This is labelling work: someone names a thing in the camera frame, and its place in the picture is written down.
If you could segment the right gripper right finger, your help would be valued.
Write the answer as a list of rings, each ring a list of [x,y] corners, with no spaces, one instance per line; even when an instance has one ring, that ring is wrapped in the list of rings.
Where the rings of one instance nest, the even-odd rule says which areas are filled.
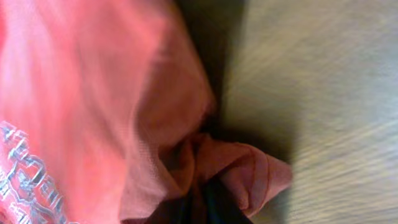
[[[231,192],[217,178],[210,179],[203,187],[207,224],[252,224],[252,221],[236,205]]]

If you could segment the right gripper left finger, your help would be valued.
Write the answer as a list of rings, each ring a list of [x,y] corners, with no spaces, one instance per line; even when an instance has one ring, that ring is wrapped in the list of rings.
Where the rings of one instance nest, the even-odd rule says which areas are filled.
[[[191,224],[192,194],[164,201],[146,220],[147,224]]]

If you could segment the orange soccer t-shirt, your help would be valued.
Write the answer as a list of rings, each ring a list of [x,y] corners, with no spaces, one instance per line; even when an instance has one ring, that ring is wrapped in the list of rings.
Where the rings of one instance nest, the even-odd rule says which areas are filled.
[[[214,99],[171,1],[1,2],[1,222],[146,223],[222,181],[249,219],[290,167],[200,128]]]

